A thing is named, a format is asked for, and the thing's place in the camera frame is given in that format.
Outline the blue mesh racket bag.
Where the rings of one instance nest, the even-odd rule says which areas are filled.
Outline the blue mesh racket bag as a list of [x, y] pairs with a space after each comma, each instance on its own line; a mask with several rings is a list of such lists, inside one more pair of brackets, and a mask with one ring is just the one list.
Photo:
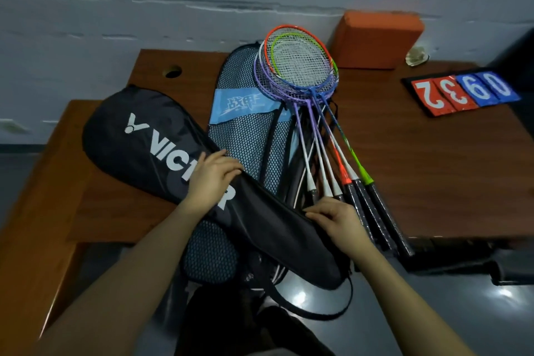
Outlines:
[[[259, 43], [241, 46], [219, 72], [208, 135], [268, 191], [285, 201], [282, 179], [295, 152], [295, 125], [290, 110], [258, 88], [254, 63]], [[182, 258], [182, 274], [201, 285], [220, 285], [234, 278], [239, 263], [236, 246], [216, 223], [203, 219]]]

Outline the red and blue flip scoreboard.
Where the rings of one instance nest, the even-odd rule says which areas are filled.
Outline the red and blue flip scoreboard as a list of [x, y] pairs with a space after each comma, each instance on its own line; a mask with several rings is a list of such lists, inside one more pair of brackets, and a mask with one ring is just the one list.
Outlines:
[[522, 100], [503, 76], [489, 68], [405, 77], [401, 83], [431, 118]]

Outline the orange foam block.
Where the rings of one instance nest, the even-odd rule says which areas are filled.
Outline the orange foam block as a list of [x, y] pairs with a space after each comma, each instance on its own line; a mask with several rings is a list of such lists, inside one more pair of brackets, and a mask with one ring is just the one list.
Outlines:
[[417, 14], [347, 10], [328, 50], [341, 69], [394, 70], [424, 29]]

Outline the blue frame badminton racket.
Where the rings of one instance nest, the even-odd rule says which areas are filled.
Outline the blue frame badminton racket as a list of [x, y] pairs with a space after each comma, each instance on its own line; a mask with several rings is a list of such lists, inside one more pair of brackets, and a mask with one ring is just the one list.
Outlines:
[[[291, 86], [288, 82], [280, 78], [285, 84]], [[394, 239], [391, 237], [389, 230], [382, 221], [378, 210], [372, 201], [370, 194], [364, 187], [362, 180], [357, 176], [356, 172], [352, 169], [348, 163], [341, 147], [337, 143], [334, 132], [331, 129], [328, 121], [324, 116], [324, 109], [330, 113], [330, 117], [334, 123], [337, 122], [336, 116], [332, 113], [330, 106], [327, 102], [327, 95], [335, 90], [337, 85], [337, 79], [333, 74], [329, 74], [325, 82], [318, 85], [305, 84], [302, 86], [291, 86], [294, 88], [305, 89], [308, 88], [311, 91], [313, 107], [315, 107], [320, 120], [324, 123], [327, 130], [330, 142], [332, 144], [333, 152], [337, 159], [337, 164], [340, 172], [340, 181], [342, 187], [340, 193], [335, 193], [335, 198], [341, 200], [341, 197], [352, 205], [356, 210], [357, 216], [360, 218], [366, 232], [368, 233], [373, 243], [378, 242], [383, 245], [387, 250], [390, 250], [393, 254], [398, 254], [397, 245]]]

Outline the black racket bag white print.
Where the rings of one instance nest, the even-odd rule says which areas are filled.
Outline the black racket bag white print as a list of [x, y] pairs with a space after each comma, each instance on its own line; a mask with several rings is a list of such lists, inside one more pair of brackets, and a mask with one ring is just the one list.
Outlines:
[[[171, 97], [129, 85], [105, 99], [82, 133], [90, 161], [129, 186], [180, 204], [202, 152], [220, 148]], [[244, 172], [206, 215], [186, 248], [184, 274], [203, 284], [245, 283], [246, 277], [280, 306], [305, 319], [330, 321], [336, 313], [304, 310], [278, 292], [277, 267], [309, 283], [335, 290], [349, 277], [350, 261], [326, 233]]]

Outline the person's black trousers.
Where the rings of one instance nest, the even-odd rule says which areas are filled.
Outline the person's black trousers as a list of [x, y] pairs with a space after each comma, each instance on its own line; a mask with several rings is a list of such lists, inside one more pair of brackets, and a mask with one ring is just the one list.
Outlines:
[[203, 285], [186, 306], [174, 356], [335, 356], [299, 319], [235, 285]]

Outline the person's right forearm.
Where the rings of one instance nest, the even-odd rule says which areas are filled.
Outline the person's right forearm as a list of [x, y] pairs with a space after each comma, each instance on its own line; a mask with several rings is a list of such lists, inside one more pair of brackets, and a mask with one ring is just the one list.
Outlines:
[[403, 356], [476, 356], [371, 243], [357, 243], [355, 262], [382, 309]]

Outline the green frame badminton racket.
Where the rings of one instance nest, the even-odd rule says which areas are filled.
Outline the green frame badminton racket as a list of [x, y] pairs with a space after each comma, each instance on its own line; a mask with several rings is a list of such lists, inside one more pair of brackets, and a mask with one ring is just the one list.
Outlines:
[[[264, 62], [278, 79], [276, 86], [284, 92], [309, 96], [315, 103], [321, 101], [331, 113], [329, 99], [339, 83], [339, 73], [327, 47], [316, 35], [296, 25], [276, 27], [264, 40]], [[359, 171], [359, 177], [353, 178], [353, 184], [363, 195], [379, 231], [401, 257], [413, 257], [415, 251], [397, 226], [374, 180], [352, 150], [337, 117], [331, 117]]]

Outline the person's left forearm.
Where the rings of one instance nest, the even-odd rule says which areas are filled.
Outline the person's left forearm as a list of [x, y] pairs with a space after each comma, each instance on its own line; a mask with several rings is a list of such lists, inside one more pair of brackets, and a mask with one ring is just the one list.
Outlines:
[[31, 355], [130, 355], [212, 207], [191, 198], [179, 204], [58, 317]]

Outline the person's right hand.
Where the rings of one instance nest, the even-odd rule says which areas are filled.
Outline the person's right hand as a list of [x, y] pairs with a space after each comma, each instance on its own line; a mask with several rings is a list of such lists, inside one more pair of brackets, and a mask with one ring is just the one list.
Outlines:
[[331, 227], [322, 227], [335, 246], [357, 265], [380, 255], [371, 242], [356, 210], [339, 201], [337, 219]]

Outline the person's left hand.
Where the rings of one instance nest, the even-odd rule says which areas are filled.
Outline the person's left hand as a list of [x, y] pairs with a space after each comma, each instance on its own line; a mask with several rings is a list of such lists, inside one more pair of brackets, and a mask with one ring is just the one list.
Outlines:
[[200, 184], [200, 157], [189, 179], [189, 190], [180, 206], [197, 218], [205, 216], [224, 196], [228, 185]]

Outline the white shuttlecock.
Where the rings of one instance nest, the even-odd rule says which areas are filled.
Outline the white shuttlecock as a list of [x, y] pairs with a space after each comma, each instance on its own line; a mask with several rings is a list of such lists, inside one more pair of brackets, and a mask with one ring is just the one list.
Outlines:
[[430, 55], [422, 46], [412, 47], [405, 56], [405, 63], [410, 67], [416, 67], [428, 62]]

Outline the black racket bag white piping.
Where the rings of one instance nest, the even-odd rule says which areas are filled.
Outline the black racket bag white piping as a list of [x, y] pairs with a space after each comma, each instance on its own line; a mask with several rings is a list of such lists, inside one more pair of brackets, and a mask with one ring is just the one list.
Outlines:
[[257, 119], [254, 176], [285, 204], [299, 209], [306, 190], [306, 172], [295, 116], [278, 105], [257, 115]]

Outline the orange frame badminton racket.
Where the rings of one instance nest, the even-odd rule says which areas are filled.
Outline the orange frame badminton racket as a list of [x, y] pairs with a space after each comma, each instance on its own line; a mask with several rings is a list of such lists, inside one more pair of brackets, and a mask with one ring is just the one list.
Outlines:
[[[266, 35], [263, 46], [258, 52], [258, 59], [270, 93], [291, 101], [294, 106], [297, 104], [306, 106], [313, 123], [314, 143], [320, 157], [319, 166], [324, 185], [327, 185], [324, 165], [330, 174], [331, 184], [326, 191], [337, 199], [341, 199], [341, 194], [344, 194], [348, 203], [355, 208], [371, 242], [375, 243], [364, 206], [357, 193], [355, 184], [357, 175], [348, 164], [324, 116], [324, 109], [330, 108], [328, 99], [338, 84], [337, 66], [324, 43], [302, 27], [283, 24], [271, 29]], [[337, 183], [333, 175], [313, 111], [319, 115], [333, 146], [340, 183]]]

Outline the purple frame badminton racket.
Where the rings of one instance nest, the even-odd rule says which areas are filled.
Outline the purple frame badminton racket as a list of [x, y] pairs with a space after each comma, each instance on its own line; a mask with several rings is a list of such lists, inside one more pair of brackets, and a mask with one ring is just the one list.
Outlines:
[[[311, 91], [308, 88], [305, 88], [305, 89], [302, 90], [302, 89], [299, 89], [299, 88], [291, 87], [291, 86], [285, 84], [280, 78], [278, 78], [277, 76], [273, 75], [271, 73], [271, 71], [266, 68], [267, 67], [266, 58], [262, 57], [262, 50], [264, 48], [264, 44], [265, 44], [264, 42], [262, 42], [260, 44], [259, 50], [261, 51], [261, 53], [260, 53], [261, 54], [261, 62], [262, 62], [263, 68], [265, 70], [265, 73], [270, 78], [271, 82], [276, 85], [275, 87], [280, 92], [282, 92], [285, 96], [291, 97], [291, 98], [293, 98], [295, 100], [295, 102], [297, 104], [297, 108], [300, 107], [300, 106], [303, 106], [308, 111], [310, 124], [311, 124], [310, 128], [311, 128], [311, 133], [312, 133], [311, 148], [315, 148], [316, 151], [317, 151], [319, 174], [321, 176], [321, 180], [322, 180], [322, 184], [323, 184], [323, 195], [324, 195], [324, 197], [335, 198], [335, 193], [340, 193], [341, 190], [340, 190], [340, 188], [338, 186], [338, 183], [337, 183], [337, 181], [335, 179], [335, 176], [333, 174], [329, 159], [327, 157], [326, 158], [324, 157], [324, 154], [326, 153], [326, 151], [325, 151], [325, 148], [324, 148], [324, 143], [322, 142], [322, 138], [319, 135], [318, 120], [316, 119], [314, 111], [312, 109], [313, 103], [312, 103]], [[310, 161], [311, 150], [310, 149], [307, 149], [307, 150], [308, 150], [308, 156], [309, 156], [309, 161]]]
[[306, 149], [305, 140], [303, 136], [302, 131], [302, 125], [300, 116], [298, 114], [298, 108], [295, 100], [291, 97], [285, 96], [282, 92], [280, 92], [275, 86], [274, 83], [271, 82], [270, 78], [265, 73], [265, 70], [263, 68], [262, 62], [261, 62], [261, 51], [258, 50], [257, 55], [254, 60], [254, 77], [258, 84], [258, 87], [264, 94], [269, 96], [273, 100], [283, 101], [286, 108], [292, 109], [295, 113], [296, 117], [296, 123], [297, 123], [297, 129], [298, 129], [298, 135], [300, 137], [300, 146], [302, 148], [303, 153], [303, 161], [305, 166], [305, 178], [306, 178], [306, 203], [307, 204], [316, 204], [318, 201], [318, 190], [316, 187], [316, 183], [314, 182], [313, 176], [311, 174], [310, 165], [309, 165], [309, 156], [308, 156], [308, 150]]

